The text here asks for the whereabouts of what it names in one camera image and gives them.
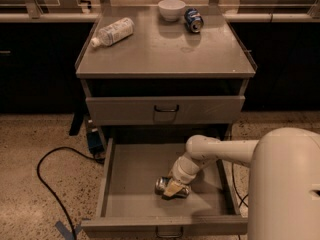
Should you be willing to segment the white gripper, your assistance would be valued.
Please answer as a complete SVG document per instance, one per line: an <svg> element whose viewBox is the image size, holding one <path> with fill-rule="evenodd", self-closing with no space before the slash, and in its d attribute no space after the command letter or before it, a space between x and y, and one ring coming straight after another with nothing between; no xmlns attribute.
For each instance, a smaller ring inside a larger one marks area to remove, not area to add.
<svg viewBox="0 0 320 240"><path fill-rule="evenodd" d="M186 156L179 157L171 169L173 179L169 180L163 192L163 196L166 198L175 197L183 188L180 183L185 185L190 184L199 171L200 166L197 161Z"/></svg>

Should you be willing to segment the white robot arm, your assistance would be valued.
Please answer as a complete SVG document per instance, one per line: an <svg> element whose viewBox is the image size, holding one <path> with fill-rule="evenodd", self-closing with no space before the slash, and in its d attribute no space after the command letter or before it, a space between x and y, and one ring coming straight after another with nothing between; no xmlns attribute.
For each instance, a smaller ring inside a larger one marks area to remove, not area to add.
<svg viewBox="0 0 320 240"><path fill-rule="evenodd" d="M172 197L213 160L250 168L248 240L320 240L320 135L280 128L259 140L194 135L174 163L164 195Z"/></svg>

